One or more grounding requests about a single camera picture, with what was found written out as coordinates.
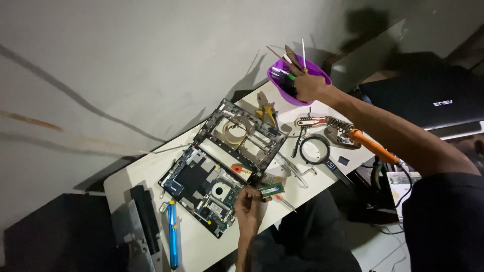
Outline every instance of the hand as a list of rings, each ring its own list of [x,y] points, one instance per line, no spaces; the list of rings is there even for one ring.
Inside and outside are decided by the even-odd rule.
[[[298,92],[297,99],[303,102],[324,99],[324,96],[336,89],[333,85],[327,85],[323,76],[312,76],[309,74],[298,76],[294,81]]]
[[[242,187],[239,196],[235,202],[235,216],[239,221],[240,240],[248,242],[259,231],[261,218],[259,218],[260,204],[268,197],[262,199],[262,193],[252,187]]]

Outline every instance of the purple bowl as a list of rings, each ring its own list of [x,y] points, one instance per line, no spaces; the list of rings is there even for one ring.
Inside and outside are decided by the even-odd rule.
[[[299,63],[302,65],[303,64],[303,61],[302,61],[303,58],[301,56],[298,56],[298,55],[296,55],[296,57],[297,57]],[[269,69],[267,70],[267,78],[272,83],[274,83],[274,85],[277,87],[277,89],[281,93],[282,97],[287,102],[289,102],[293,105],[296,105],[296,106],[307,106],[307,105],[311,105],[314,102],[314,100],[309,101],[309,102],[302,102],[302,101],[299,101],[296,98],[290,96],[288,93],[286,93],[279,85],[277,85],[277,83],[272,78],[272,76],[271,76],[272,67],[283,69],[285,71],[289,71],[289,68],[282,60],[278,60],[276,63],[274,63],[274,65],[269,67]],[[321,70],[321,68],[319,68],[316,64],[306,60],[306,68],[307,68],[308,74],[314,75],[314,76],[323,76],[326,79],[326,84],[329,84],[329,85],[332,84],[330,77],[325,72],[323,72],[323,70]]]

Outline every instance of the black laptop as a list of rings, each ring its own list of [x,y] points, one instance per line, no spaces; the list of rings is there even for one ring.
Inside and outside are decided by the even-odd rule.
[[[359,87],[373,105],[426,130],[484,120],[484,82],[462,67],[419,71]]]

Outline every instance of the white desk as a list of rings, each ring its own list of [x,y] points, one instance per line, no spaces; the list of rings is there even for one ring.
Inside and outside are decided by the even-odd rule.
[[[287,128],[294,128],[294,120],[297,117],[307,116],[309,111],[308,106],[298,107],[286,102],[280,95],[273,83],[268,82],[260,88],[250,93],[236,104],[249,112],[254,112],[258,107],[257,93],[263,92],[269,102],[275,102],[275,110],[279,111],[278,123],[282,130],[287,131]],[[322,117],[325,115],[335,116],[346,120],[335,110],[329,108],[321,102],[314,102],[312,105],[312,116]],[[201,125],[191,129],[190,131],[180,135],[172,141],[166,143],[156,151],[162,151],[177,147],[180,145],[191,143],[193,137],[200,130]],[[311,133],[323,134],[323,127],[313,128],[308,130]],[[294,149],[296,138],[288,138],[282,146],[280,152],[288,159]],[[160,199],[160,186],[157,182],[166,173],[172,165],[174,159],[178,159],[182,154],[183,148],[173,149],[159,154],[149,154],[137,160],[126,168],[110,176],[104,182],[104,189],[106,191],[107,201],[111,213],[115,211],[120,205],[126,202],[126,191],[132,187],[143,184],[152,192],[154,204],[156,205],[157,217],[160,223],[160,238],[165,250],[168,251],[168,226],[167,214],[160,214],[159,208],[165,201],[171,197],[165,194],[163,199]],[[347,166],[337,162],[339,156],[349,159]],[[331,146],[331,158],[345,174],[348,174],[356,167],[373,157],[373,154],[366,148],[361,147],[358,150],[343,149],[339,146]],[[296,156],[291,161],[299,168],[301,172],[306,171],[309,167],[301,159]],[[308,173],[304,175],[304,179],[309,184],[308,189],[303,189],[299,181],[294,175],[288,177],[285,186],[285,193],[282,196],[289,201],[293,206],[298,207],[328,188],[333,184],[337,178],[324,166],[316,166],[317,175]],[[288,174],[274,161],[266,172],[278,174],[280,176],[287,176]],[[265,230],[276,221],[284,217],[290,211],[283,204],[271,201],[267,204],[264,211],[264,219],[260,226],[259,232]],[[220,239],[213,236],[200,222],[187,212],[180,204],[177,204],[177,216],[179,217],[179,231],[181,236],[181,254],[180,267],[177,271],[203,271],[222,259],[235,249],[237,249],[239,239],[239,225],[237,220],[229,227]]]

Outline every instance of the black shirt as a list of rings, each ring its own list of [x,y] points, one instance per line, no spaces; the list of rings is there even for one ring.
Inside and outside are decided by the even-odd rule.
[[[403,203],[412,272],[484,271],[484,178],[443,173],[416,182]]]

